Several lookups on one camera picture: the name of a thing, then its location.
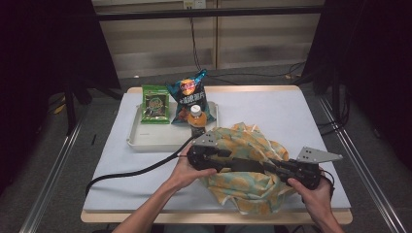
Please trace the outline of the black curtain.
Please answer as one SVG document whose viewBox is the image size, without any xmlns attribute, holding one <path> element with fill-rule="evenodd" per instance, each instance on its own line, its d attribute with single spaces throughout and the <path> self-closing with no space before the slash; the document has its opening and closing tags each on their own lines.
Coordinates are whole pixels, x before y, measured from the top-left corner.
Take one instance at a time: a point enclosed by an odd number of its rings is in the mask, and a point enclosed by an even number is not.
<svg viewBox="0 0 412 233">
<path fill-rule="evenodd" d="M 0 194 L 32 151 L 57 93 L 120 86 L 91 0 L 0 0 Z"/>
<path fill-rule="evenodd" d="M 412 0 L 325 0 L 303 76 L 337 76 L 412 170 Z"/>
</svg>

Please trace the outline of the white wall socket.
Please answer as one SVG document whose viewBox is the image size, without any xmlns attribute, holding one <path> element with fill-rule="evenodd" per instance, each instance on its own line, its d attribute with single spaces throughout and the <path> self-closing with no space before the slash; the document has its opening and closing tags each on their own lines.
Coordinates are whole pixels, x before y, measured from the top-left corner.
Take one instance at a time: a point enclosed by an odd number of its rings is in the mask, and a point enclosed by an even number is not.
<svg viewBox="0 0 412 233">
<path fill-rule="evenodd" d="M 184 0 L 183 3 L 186 10 L 206 8 L 206 0 Z"/>
</svg>

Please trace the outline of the person's grey trousers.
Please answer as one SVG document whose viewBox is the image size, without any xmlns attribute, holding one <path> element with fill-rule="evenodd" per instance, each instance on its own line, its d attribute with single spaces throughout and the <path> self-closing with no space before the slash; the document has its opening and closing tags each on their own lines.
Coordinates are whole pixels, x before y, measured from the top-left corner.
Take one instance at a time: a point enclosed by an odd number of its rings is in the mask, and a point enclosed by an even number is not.
<svg viewBox="0 0 412 233">
<path fill-rule="evenodd" d="M 273 225 L 226 225 L 222 232 L 214 225 L 166 225 L 164 233 L 289 233 L 284 226 Z"/>
</svg>

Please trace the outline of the orange print cloth bag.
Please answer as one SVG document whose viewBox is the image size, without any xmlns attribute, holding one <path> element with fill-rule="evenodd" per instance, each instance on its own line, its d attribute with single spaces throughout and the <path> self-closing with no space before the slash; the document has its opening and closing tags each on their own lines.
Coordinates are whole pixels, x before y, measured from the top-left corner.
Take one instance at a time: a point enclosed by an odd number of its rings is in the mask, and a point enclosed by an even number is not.
<svg viewBox="0 0 412 233">
<path fill-rule="evenodd" d="M 258 162 L 289 159 L 288 151 L 278 142 L 268 140 L 257 125 L 244 122 L 231 128 L 215 127 L 218 147 L 231 150 L 233 158 L 251 159 Z M 270 172 L 222 172 L 200 180 L 221 205 L 230 200 L 244 215 L 270 215 L 277 213 L 284 201 L 295 190 Z"/>
</svg>

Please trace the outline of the person's right hand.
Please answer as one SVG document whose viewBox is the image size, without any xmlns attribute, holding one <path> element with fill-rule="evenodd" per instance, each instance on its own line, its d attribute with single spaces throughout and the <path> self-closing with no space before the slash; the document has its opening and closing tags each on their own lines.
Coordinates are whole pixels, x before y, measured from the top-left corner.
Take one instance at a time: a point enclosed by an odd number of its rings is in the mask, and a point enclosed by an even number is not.
<svg viewBox="0 0 412 233">
<path fill-rule="evenodd" d="M 314 190 L 308 189 L 300 181 L 293 178 L 289 178 L 288 183 L 302 197 L 309 215 L 315 222 L 324 222 L 332 218 L 329 182 L 321 179 L 320 184 Z"/>
</svg>

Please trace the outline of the orange drink bottle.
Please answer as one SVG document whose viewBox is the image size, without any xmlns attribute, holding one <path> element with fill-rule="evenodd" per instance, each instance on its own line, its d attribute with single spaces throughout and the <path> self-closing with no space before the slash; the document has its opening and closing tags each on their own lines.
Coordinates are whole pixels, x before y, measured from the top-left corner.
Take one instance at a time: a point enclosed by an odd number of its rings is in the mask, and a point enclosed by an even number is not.
<svg viewBox="0 0 412 233">
<path fill-rule="evenodd" d="M 193 137 L 199 137 L 206 132 L 205 127 L 207 124 L 207 117 L 199 105 L 193 105 L 190 107 L 188 124 Z"/>
</svg>

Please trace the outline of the green snack packet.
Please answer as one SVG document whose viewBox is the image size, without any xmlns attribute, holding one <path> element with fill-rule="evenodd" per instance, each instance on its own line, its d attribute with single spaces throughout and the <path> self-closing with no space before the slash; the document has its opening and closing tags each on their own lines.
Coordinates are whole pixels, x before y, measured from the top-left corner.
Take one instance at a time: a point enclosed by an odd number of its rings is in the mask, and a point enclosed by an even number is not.
<svg viewBox="0 0 412 233">
<path fill-rule="evenodd" d="M 143 85 L 142 123 L 168 124 L 169 92 L 164 85 Z"/>
</svg>

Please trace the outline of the black metal stand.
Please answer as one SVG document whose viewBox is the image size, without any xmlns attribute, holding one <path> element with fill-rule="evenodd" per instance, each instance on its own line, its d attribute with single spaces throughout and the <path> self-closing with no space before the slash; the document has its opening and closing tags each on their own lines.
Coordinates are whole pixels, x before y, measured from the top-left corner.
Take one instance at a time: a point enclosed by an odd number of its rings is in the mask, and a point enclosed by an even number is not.
<svg viewBox="0 0 412 233">
<path fill-rule="evenodd" d="M 77 125 L 74 98 L 77 98 L 82 105 L 88 105 L 92 101 L 91 94 L 88 92 L 90 87 L 93 87 L 116 100 L 121 100 L 122 98 L 120 93 L 114 92 L 110 88 L 104 87 L 103 85 L 90 80 L 68 82 L 64 87 L 65 105 L 68 119 L 68 135 L 74 131 Z"/>
</svg>

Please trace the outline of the person's left hand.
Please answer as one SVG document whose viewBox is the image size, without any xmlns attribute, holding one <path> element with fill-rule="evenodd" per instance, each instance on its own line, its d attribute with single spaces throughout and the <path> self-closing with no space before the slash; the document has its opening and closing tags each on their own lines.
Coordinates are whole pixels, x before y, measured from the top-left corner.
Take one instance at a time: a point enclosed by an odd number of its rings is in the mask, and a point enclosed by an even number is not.
<svg viewBox="0 0 412 233">
<path fill-rule="evenodd" d="M 209 168 L 205 170 L 196 170 L 190 164 L 187 158 L 190 146 L 187 146 L 179 154 L 179 158 L 173 172 L 169 179 L 165 182 L 168 187 L 171 187 L 174 191 L 178 191 L 189 184 L 193 183 L 196 179 L 209 177 L 217 173 L 216 169 Z"/>
</svg>

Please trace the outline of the black crossbar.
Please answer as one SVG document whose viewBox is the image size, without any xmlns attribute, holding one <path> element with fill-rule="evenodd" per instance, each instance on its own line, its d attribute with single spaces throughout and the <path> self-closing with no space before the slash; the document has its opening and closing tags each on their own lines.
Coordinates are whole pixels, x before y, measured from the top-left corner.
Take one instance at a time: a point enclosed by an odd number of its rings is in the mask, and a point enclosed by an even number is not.
<svg viewBox="0 0 412 233">
<path fill-rule="evenodd" d="M 126 13 L 99 13 L 96 15 L 96 17 L 100 21 L 108 21 L 108 20 L 183 18 L 183 17 L 242 17 L 242 16 L 269 16 L 269 15 L 301 15 L 301 14 L 320 14 L 325 9 L 326 8 L 323 6 L 197 9 L 197 10 L 170 10 L 170 11 L 126 12 Z"/>
</svg>

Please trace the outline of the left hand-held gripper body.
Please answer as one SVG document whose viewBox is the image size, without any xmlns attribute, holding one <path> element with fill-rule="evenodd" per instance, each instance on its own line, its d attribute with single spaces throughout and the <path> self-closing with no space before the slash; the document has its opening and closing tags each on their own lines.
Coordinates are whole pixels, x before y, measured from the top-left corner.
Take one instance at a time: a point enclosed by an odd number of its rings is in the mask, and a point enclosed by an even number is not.
<svg viewBox="0 0 412 233">
<path fill-rule="evenodd" d="M 216 137 L 209 131 L 191 142 L 187 158 L 189 164 L 196 170 L 218 169 L 218 163 L 211 159 L 211 156 L 216 153 Z"/>
</svg>

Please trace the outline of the white plastic tray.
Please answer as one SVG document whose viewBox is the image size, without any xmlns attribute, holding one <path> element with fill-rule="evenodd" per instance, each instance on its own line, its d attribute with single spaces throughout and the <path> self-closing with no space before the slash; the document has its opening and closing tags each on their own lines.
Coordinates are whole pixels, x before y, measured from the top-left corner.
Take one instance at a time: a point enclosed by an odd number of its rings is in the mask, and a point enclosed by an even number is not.
<svg viewBox="0 0 412 233">
<path fill-rule="evenodd" d="M 147 124 L 141 119 L 142 106 L 139 105 L 126 139 L 136 152 L 173 152 L 191 136 L 187 123 Z"/>
</svg>

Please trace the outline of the aluminium floor rail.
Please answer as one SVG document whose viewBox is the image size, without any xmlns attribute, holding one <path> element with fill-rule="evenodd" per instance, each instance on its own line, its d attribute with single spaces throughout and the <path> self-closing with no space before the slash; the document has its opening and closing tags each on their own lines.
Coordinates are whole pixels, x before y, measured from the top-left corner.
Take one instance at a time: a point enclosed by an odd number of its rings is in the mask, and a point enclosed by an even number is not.
<svg viewBox="0 0 412 233">
<path fill-rule="evenodd" d="M 340 143 L 347 152 L 350 160 L 352 161 L 355 169 L 360 175 L 360 179 L 364 184 L 365 188 L 368 191 L 368 194 L 371 196 L 375 206 L 377 207 L 379 213 L 381 214 L 384 221 L 389 226 L 392 233 L 407 233 L 407 230 L 404 224 L 401 221 L 401 218 L 397 214 L 395 208 L 390 203 L 378 183 L 373 178 L 368 167 L 361 158 L 361 154 L 354 145 L 352 139 L 347 133 L 346 129 L 343 126 L 339 126 L 337 123 L 334 123 L 336 117 L 332 113 L 332 107 L 325 97 L 320 98 L 320 104 L 328 118 L 331 122 L 333 131 L 337 134 Z"/>
<path fill-rule="evenodd" d="M 72 132 L 65 138 L 57 159 L 18 233 L 36 233 L 81 128 L 82 124 L 77 123 Z"/>
</svg>

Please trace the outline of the blue chip bag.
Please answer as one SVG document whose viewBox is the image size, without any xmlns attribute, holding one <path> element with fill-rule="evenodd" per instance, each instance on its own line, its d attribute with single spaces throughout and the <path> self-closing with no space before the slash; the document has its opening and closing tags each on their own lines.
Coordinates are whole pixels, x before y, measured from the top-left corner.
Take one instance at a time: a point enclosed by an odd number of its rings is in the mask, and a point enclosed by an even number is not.
<svg viewBox="0 0 412 233">
<path fill-rule="evenodd" d="M 175 83 L 168 83 L 166 88 L 169 94 L 177 103 L 173 123 L 187 123 L 190 108 L 198 105 L 201 111 L 206 115 L 207 121 L 212 122 L 215 118 L 210 113 L 209 104 L 206 97 L 206 91 L 203 84 L 207 71 L 199 71 L 194 77 L 183 79 Z"/>
</svg>

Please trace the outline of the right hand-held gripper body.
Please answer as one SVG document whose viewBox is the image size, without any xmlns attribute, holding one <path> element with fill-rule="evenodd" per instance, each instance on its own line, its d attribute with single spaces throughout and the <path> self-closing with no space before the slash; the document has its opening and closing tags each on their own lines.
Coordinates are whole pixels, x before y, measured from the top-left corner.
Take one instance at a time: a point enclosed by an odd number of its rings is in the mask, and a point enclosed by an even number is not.
<svg viewBox="0 0 412 233">
<path fill-rule="evenodd" d="M 341 160 L 341 154 L 303 147 L 296 159 L 281 161 L 278 165 L 278 177 L 288 183 L 289 178 L 300 181 L 306 188 L 314 190 L 321 180 L 320 163 Z"/>
</svg>

